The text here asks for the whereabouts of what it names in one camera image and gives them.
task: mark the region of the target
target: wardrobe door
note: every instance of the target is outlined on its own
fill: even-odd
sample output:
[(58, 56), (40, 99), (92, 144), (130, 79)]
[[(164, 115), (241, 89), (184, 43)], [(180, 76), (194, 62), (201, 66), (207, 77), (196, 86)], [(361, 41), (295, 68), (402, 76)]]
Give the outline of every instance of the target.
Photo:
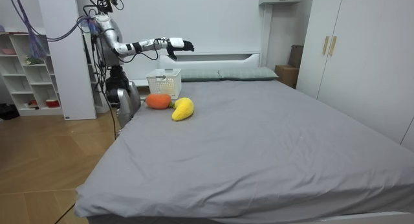
[(318, 96), (341, 0), (313, 0), (296, 89)]
[(413, 13), (412, 0), (342, 0), (318, 96), (399, 144), (414, 110)]

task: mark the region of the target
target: plastic basket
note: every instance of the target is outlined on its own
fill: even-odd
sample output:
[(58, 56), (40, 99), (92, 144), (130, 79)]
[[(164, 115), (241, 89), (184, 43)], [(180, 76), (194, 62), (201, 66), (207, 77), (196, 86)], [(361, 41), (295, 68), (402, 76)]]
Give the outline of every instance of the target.
[(181, 92), (181, 69), (155, 69), (147, 75), (151, 94), (168, 94), (178, 99)]

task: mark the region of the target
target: cabinet handle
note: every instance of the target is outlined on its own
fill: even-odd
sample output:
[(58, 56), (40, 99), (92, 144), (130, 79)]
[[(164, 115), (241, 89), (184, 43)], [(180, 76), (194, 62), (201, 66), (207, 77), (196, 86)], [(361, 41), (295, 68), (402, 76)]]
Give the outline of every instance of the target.
[(326, 54), (326, 48), (328, 47), (329, 36), (325, 37), (325, 45), (323, 46), (322, 55)]
[(335, 43), (336, 43), (336, 36), (334, 36), (334, 38), (332, 39), (332, 45), (331, 45), (331, 50), (329, 51), (329, 56), (332, 56), (334, 54)]

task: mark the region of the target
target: headboard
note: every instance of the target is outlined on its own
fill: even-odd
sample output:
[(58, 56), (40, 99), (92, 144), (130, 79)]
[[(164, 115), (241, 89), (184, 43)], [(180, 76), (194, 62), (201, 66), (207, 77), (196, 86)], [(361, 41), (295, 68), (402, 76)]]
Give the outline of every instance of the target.
[(204, 69), (259, 67), (260, 53), (244, 54), (178, 54), (177, 61), (168, 56), (160, 56), (159, 69)]

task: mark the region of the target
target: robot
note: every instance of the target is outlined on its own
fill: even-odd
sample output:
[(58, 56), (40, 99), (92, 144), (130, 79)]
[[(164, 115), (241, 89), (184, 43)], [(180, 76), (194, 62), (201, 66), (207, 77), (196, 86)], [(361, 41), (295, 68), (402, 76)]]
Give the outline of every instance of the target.
[(97, 50), (103, 58), (98, 63), (103, 68), (110, 68), (111, 76), (105, 81), (105, 95), (110, 103), (119, 107), (116, 114), (121, 128), (123, 128), (141, 105), (135, 84), (129, 81), (123, 72), (122, 64), (125, 62), (123, 59), (127, 56), (135, 57), (146, 51), (166, 49), (169, 57), (176, 60), (174, 51), (194, 51), (194, 46), (182, 38), (155, 38), (135, 43), (122, 43), (122, 34), (119, 28), (108, 15), (113, 11), (112, 5), (118, 5), (118, 0), (96, 0), (96, 3), (93, 0), (90, 1), (93, 5), (86, 5), (83, 9), (85, 11), (87, 7), (95, 7), (98, 10), (94, 16), (91, 16), (92, 21), (89, 23), (93, 51)]

